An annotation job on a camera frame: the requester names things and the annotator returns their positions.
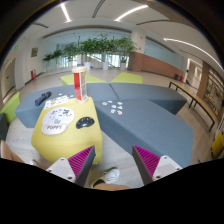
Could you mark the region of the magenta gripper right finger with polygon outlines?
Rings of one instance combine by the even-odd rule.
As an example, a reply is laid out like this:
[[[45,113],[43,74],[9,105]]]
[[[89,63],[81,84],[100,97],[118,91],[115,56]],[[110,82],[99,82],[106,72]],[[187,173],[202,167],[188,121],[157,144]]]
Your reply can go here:
[[[159,157],[136,145],[132,148],[132,156],[145,185],[182,169],[182,167],[169,156],[163,155]]]

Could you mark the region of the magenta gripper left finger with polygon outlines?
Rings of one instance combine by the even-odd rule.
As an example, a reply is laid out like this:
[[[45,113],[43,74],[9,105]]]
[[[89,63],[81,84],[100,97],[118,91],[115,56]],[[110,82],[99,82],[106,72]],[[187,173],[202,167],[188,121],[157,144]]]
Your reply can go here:
[[[83,187],[95,156],[95,147],[91,146],[70,158],[59,158],[47,172]]]

